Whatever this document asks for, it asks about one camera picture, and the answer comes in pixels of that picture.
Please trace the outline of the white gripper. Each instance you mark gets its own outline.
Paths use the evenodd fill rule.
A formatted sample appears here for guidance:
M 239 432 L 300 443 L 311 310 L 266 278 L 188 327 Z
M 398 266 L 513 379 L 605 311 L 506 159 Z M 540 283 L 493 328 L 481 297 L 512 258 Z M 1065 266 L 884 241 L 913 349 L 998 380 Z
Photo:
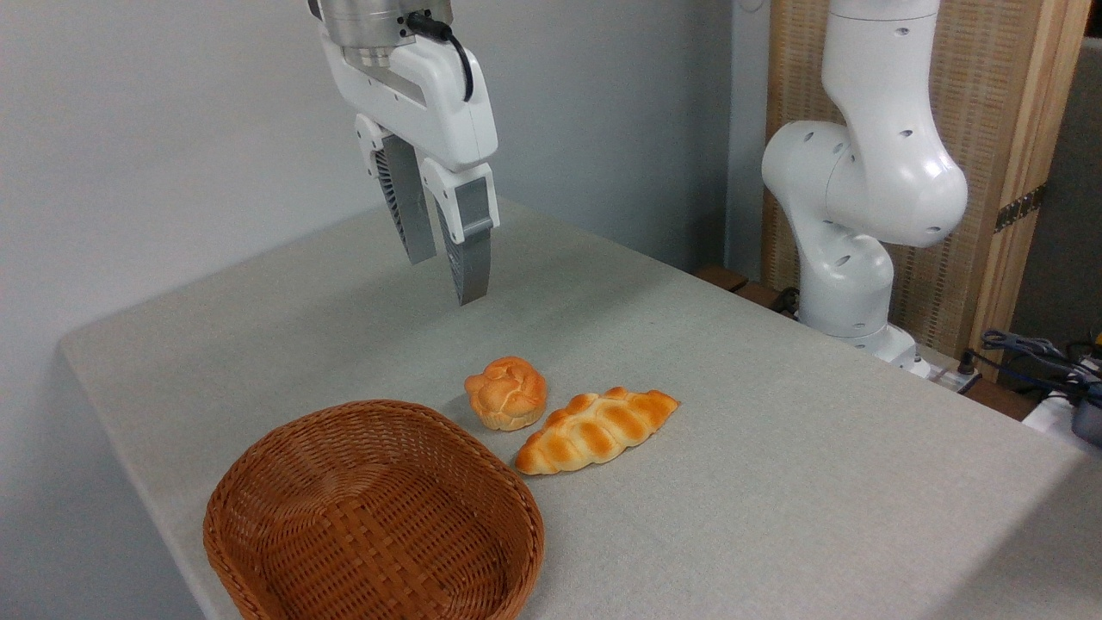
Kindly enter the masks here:
M 358 113 L 363 161 L 381 187 L 409 262 L 436 255 L 425 186 L 436 202 L 458 302 L 467 305 L 487 294 L 491 229 L 500 225 L 486 164 L 498 135 L 479 61 L 447 40 L 417 36 L 406 24 L 375 24 L 369 32 L 372 47 L 342 47 L 326 25 L 320 28 L 331 74 Z M 415 150 L 433 157 L 420 170 Z

